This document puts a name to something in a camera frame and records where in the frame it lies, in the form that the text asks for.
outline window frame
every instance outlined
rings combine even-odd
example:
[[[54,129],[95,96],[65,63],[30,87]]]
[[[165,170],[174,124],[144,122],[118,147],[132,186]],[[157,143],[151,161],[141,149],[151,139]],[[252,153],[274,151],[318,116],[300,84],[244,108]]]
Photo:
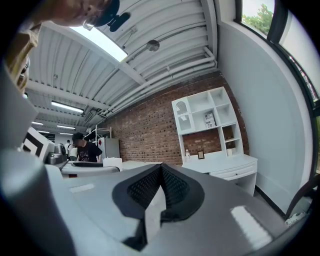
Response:
[[[319,139],[318,139],[317,117],[320,116],[320,100],[317,100],[314,102],[312,98],[312,93],[310,92],[308,85],[304,77],[302,76],[300,70],[296,66],[296,64],[299,66],[299,68],[302,70],[302,72],[306,76],[307,80],[309,81],[310,85],[315,91],[315,94],[318,99],[320,99],[320,96],[318,92],[315,90],[315,87],[313,86],[310,78],[308,77],[307,73],[304,71],[302,66],[299,64],[299,62],[294,58],[294,56],[292,56],[285,48],[283,48],[280,45],[280,40],[284,34],[284,31],[287,25],[289,10],[283,5],[281,0],[274,0],[275,3],[274,3],[273,18],[272,18],[269,33],[265,38],[260,33],[258,33],[257,31],[249,27],[247,24],[242,22],[243,0],[234,0],[234,1],[235,1],[235,19],[233,21],[245,27],[246,29],[250,30],[255,35],[257,35],[278,54],[278,56],[283,60],[286,66],[290,69],[290,72],[293,74],[295,80],[297,81],[302,91],[305,103],[307,105],[307,109],[308,109],[308,113],[311,121],[311,129],[312,129],[313,152],[312,152],[312,162],[311,162],[311,170],[310,170],[310,176],[309,176],[309,179],[311,179],[317,173],[317,165],[318,165]]]

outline tree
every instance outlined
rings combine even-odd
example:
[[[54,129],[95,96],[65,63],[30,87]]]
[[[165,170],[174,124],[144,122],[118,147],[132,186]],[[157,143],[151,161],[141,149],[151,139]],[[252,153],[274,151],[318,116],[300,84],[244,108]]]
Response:
[[[257,16],[247,17],[243,15],[242,20],[248,25],[260,30],[265,35],[268,35],[273,15],[272,11],[268,10],[268,7],[263,3],[261,8],[258,9]]]

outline small box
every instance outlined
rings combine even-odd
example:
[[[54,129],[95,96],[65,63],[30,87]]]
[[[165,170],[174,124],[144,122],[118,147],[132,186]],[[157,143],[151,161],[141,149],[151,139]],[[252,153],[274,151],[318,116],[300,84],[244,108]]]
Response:
[[[214,113],[208,112],[204,114],[204,122],[205,126],[207,128],[213,128],[216,126],[215,118],[214,118]]]

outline white table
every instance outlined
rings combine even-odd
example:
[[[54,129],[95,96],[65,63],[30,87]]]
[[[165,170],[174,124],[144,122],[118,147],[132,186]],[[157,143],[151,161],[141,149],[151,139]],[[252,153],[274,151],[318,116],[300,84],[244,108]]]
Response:
[[[161,165],[163,162],[142,162],[142,161],[126,161],[122,163],[122,169],[125,170],[131,170],[134,168],[147,166],[147,165]]]
[[[208,153],[204,157],[198,159],[197,155],[192,155],[190,162],[185,162],[182,167],[232,181],[254,195],[258,159],[246,154],[228,157],[222,151]]]

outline white cabinet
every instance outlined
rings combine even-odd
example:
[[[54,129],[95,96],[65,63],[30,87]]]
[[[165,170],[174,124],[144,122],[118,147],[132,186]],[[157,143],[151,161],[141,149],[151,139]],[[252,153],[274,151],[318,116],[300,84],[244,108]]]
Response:
[[[258,160],[244,154],[236,113],[225,88],[219,87],[177,99],[172,102],[172,107],[179,135],[182,167],[228,181],[237,180],[238,185],[253,195]],[[211,127],[206,124],[205,118],[210,113],[214,117],[214,125]],[[221,151],[206,153],[204,159],[192,155],[187,162],[183,135],[211,129],[218,130]]]
[[[218,129],[221,148],[225,155],[232,149],[233,155],[243,154],[243,143],[234,108],[224,87],[200,92],[172,101],[173,113],[179,136]],[[208,127],[205,115],[213,114],[214,124]],[[232,129],[233,137],[226,138]],[[182,137],[180,147],[185,156]]]

